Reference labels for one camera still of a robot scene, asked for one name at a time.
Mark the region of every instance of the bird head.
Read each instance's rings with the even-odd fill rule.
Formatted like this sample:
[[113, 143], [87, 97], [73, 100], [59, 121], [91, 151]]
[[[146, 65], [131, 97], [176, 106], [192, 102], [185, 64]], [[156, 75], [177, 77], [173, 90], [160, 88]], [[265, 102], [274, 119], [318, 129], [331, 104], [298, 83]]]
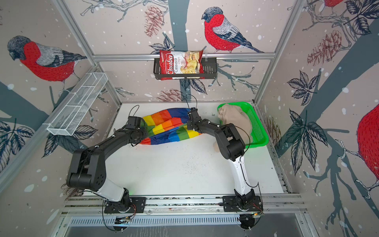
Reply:
[[203, 16], [201, 17], [202, 20], [205, 20], [207, 23], [209, 23], [211, 21], [211, 19], [215, 16], [215, 15], [218, 15], [218, 14], [223, 14], [221, 8], [219, 7], [216, 7], [216, 6], [213, 6], [213, 7], [210, 7], [210, 8], [207, 8], [205, 11], [204, 11], [204, 14]]
[[13, 37], [9, 42], [8, 42], [8, 51], [9, 55], [13, 60], [20, 59], [20, 60], [25, 60], [25, 54], [24, 54], [24, 46], [31, 42], [31, 40], [25, 36], [18, 35], [16, 37]]

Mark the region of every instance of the white tabletop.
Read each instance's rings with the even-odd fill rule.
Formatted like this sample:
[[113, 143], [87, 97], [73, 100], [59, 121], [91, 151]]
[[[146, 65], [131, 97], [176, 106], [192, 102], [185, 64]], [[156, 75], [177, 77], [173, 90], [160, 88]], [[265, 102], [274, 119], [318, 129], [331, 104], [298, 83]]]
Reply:
[[[219, 122], [220, 103], [198, 103], [199, 115]], [[112, 127], [125, 125], [130, 109], [137, 104], [122, 104]], [[135, 116], [144, 117], [168, 108], [187, 107], [186, 103], [140, 103]], [[106, 175], [131, 195], [212, 195], [233, 194], [234, 179], [228, 160], [213, 149], [215, 138], [208, 134], [160, 145], [130, 144], [106, 160]], [[251, 185], [259, 181], [262, 193], [283, 193], [267, 147], [250, 148], [245, 166]]]

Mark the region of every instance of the black mounting plate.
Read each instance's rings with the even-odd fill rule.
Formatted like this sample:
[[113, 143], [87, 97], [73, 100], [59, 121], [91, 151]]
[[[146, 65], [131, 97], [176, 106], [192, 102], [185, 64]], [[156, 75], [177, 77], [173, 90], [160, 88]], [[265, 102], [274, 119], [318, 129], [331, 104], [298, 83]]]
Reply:
[[[137, 213], [143, 213], [143, 210], [145, 209], [145, 203], [146, 198], [145, 197], [132, 197], [130, 198], [131, 203], [136, 205]], [[104, 213], [106, 214], [120, 214], [119, 210], [125, 211], [123, 207], [115, 205], [114, 202], [105, 202], [105, 209]], [[125, 213], [134, 213], [134, 209], [132, 207], [129, 208], [129, 210]]]
[[[253, 202], [247, 209], [247, 212], [260, 212], [260, 210], [256, 208], [253, 204], [259, 207], [259, 209], [263, 210], [263, 204], [262, 204], [260, 196], [255, 196]], [[224, 207], [224, 212], [242, 212], [237, 207], [236, 196], [223, 196], [222, 205]]]

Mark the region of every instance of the rainbow colored cloth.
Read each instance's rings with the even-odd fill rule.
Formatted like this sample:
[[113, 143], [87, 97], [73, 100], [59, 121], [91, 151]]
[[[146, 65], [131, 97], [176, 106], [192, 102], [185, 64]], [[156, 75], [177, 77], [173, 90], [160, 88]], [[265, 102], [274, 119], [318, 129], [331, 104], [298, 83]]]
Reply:
[[149, 137], [140, 144], [157, 145], [198, 136], [200, 133], [187, 129], [189, 111], [188, 108], [169, 108], [143, 117]]

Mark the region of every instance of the white wire basket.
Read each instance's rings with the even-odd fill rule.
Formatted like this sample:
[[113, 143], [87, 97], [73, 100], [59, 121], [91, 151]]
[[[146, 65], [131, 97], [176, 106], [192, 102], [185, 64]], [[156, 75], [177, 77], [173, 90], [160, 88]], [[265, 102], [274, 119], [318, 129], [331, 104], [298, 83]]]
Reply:
[[55, 117], [47, 130], [53, 135], [72, 136], [103, 89], [108, 77], [102, 72], [87, 74], [87, 79]]

